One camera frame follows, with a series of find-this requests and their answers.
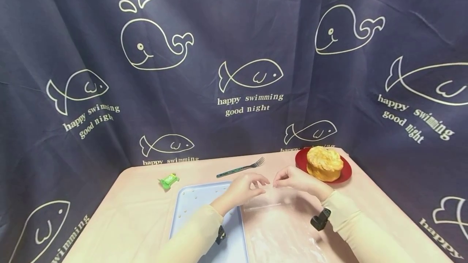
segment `cake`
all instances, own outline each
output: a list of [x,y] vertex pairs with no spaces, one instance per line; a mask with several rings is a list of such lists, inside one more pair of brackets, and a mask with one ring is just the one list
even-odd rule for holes
[[307,152],[307,172],[323,182],[333,182],[340,177],[343,161],[340,154],[323,146]]

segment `hand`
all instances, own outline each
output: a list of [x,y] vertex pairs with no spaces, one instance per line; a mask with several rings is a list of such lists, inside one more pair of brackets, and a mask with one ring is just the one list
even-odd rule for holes
[[[266,184],[270,184],[270,181],[260,174],[243,174],[235,178],[226,192],[216,198],[211,206],[215,208],[221,216],[225,216],[226,213],[234,207],[246,203],[255,196],[264,194],[265,190],[258,188],[259,183],[265,186]],[[250,185],[252,184],[255,186],[255,189],[250,189]]]
[[273,187],[291,187],[317,196],[321,202],[325,201],[334,191],[326,183],[293,166],[283,168],[276,174]]

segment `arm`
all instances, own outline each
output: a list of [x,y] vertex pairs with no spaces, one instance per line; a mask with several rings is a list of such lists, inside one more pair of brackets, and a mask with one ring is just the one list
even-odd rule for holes
[[388,233],[363,214],[354,202],[296,167],[279,171],[274,187],[292,187],[316,196],[331,211],[333,230],[348,243],[360,263],[413,263]]
[[265,193],[263,189],[250,189],[250,185],[269,184],[258,174],[243,174],[234,179],[226,192],[212,204],[203,205],[188,222],[167,242],[156,255],[156,263],[197,263],[218,237],[223,218],[234,207]]
[[350,246],[360,263],[413,263],[406,251],[347,196],[334,191],[323,207],[331,210],[329,221]]
[[154,262],[197,263],[215,242],[222,222],[223,217],[215,208],[203,205],[167,242]]

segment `green candy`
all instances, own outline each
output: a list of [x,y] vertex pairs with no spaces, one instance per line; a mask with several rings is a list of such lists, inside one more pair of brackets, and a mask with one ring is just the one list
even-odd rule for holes
[[161,183],[162,187],[165,189],[165,190],[169,190],[171,188],[171,185],[177,181],[179,181],[180,179],[176,176],[175,173],[173,174],[170,174],[169,176],[165,177],[164,179],[160,180],[158,179],[159,182]]

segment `fork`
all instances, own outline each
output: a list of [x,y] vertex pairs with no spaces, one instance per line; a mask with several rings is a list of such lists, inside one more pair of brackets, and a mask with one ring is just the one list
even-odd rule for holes
[[261,157],[258,161],[254,162],[253,164],[241,168],[235,168],[234,170],[230,170],[221,174],[216,175],[216,178],[221,178],[230,174],[234,174],[243,170],[246,170],[247,168],[257,168],[262,165],[262,163],[265,161],[265,158]]

